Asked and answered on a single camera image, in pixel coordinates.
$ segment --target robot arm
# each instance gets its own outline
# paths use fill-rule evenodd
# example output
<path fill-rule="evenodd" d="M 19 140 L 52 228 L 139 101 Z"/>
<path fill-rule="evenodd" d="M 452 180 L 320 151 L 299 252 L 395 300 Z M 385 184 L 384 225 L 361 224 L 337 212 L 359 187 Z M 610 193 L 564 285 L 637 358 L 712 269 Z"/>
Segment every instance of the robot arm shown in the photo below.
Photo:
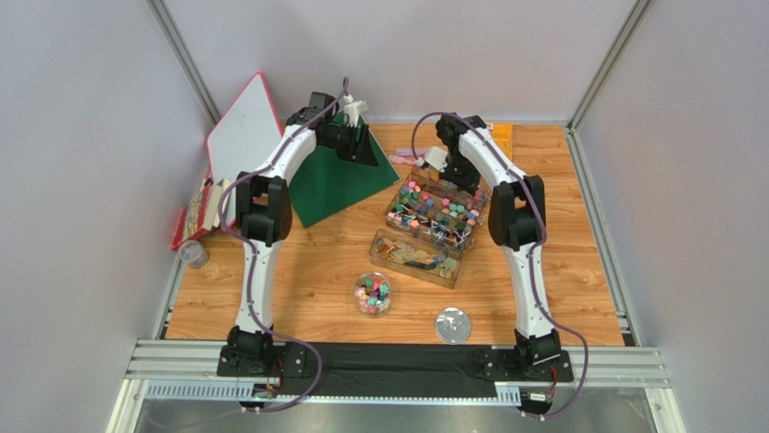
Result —
<path fill-rule="evenodd" d="M 488 227 L 491 237 L 502 248 L 513 277 L 516 349 L 521 358 L 518 364 L 526 369 L 561 355 L 558 331 L 542 314 L 542 310 L 549 313 L 542 277 L 542 248 L 531 248 L 542 240 L 542 231 L 519 180 L 526 182 L 543 222 L 544 184 L 539 176 L 527 176 L 505 156 L 480 117 L 468 117 L 465 121 L 483 140 L 454 117 L 444 115 L 436 123 L 438 136 L 449 150 L 440 176 L 471 192 L 477 188 L 479 177 L 483 177 L 492 189 Z M 517 199 L 523 202 L 522 206 L 516 207 Z"/>
<path fill-rule="evenodd" d="M 251 244 L 243 244 L 246 271 L 240 310 L 221 351 L 220 376 L 261 375 L 273 367 L 272 336 L 263 332 L 255 318 L 272 329 L 275 265 L 292 226 L 288 188 L 302 162 L 320 145 L 336 151 L 343 161 L 378 165 L 368 126 L 331 122 L 336 112 L 332 108 L 338 108 L 331 105 L 336 105 L 334 97 L 313 92 L 308 106 L 289 117 L 283 137 L 267 161 L 254 173 L 238 176 L 233 205 L 236 224 Z"/>

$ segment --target plastic storage box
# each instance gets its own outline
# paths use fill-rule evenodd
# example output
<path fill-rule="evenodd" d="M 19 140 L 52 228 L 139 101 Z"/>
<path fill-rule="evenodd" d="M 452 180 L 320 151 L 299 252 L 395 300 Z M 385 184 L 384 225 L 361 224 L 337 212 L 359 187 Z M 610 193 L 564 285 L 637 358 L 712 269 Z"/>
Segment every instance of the plastic storage box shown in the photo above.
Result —
<path fill-rule="evenodd" d="M 377 266 L 450 289 L 459 278 L 460 250 L 423 242 L 413 235 L 378 230 L 368 253 Z"/>
<path fill-rule="evenodd" d="M 472 196 L 451 185 L 410 174 L 387 208 L 385 222 L 437 247 L 468 249 L 474 229 L 483 222 L 488 195 L 478 189 Z"/>

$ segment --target whiteboard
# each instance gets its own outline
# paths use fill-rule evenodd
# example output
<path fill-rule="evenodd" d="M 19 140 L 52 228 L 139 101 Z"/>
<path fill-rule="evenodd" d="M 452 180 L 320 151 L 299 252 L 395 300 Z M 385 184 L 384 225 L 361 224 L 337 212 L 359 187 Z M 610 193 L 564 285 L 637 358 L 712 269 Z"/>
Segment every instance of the whiteboard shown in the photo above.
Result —
<path fill-rule="evenodd" d="M 281 135 L 264 77 L 257 72 L 208 135 L 208 158 L 214 182 L 222 179 L 234 182 L 241 171 L 254 171 L 275 150 Z M 226 213 L 225 221 L 233 224 L 234 200 L 229 202 Z"/>
<path fill-rule="evenodd" d="M 349 75 L 369 122 L 565 121 L 633 0 L 166 0 L 220 110 L 264 72 L 281 118 Z"/>

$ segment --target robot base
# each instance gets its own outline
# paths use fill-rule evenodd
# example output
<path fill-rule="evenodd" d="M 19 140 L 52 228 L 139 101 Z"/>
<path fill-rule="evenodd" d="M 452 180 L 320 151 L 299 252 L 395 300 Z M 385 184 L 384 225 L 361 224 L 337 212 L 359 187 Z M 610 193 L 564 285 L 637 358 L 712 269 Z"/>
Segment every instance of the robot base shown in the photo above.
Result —
<path fill-rule="evenodd" d="M 302 377 L 306 355 L 300 345 L 274 345 L 269 334 L 233 327 L 219 352 L 217 376 L 265 377 L 275 372 L 282 377 Z"/>
<path fill-rule="evenodd" d="M 569 352 L 561 353 L 535 365 L 526 365 L 517 349 L 484 349 L 480 356 L 484 376 L 490 382 L 552 382 L 550 367 L 555 369 L 558 382 L 574 382 Z"/>

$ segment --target gray floor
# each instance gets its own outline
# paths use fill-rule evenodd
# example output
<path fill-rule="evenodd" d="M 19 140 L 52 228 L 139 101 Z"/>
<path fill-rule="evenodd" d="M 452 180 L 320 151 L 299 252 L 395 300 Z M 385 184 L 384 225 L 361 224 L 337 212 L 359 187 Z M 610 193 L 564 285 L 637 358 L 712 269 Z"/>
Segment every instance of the gray floor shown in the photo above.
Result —
<path fill-rule="evenodd" d="M 562 404 L 570 391 L 559 390 L 558 397 Z M 167 431 L 147 422 L 148 411 L 158 422 L 178 425 L 237 408 L 237 403 L 226 401 L 145 401 L 136 432 Z M 656 429 L 643 389 L 587 389 L 566 415 L 544 423 L 522 419 L 514 408 L 305 403 L 259 416 L 236 414 L 185 431 L 654 433 Z"/>

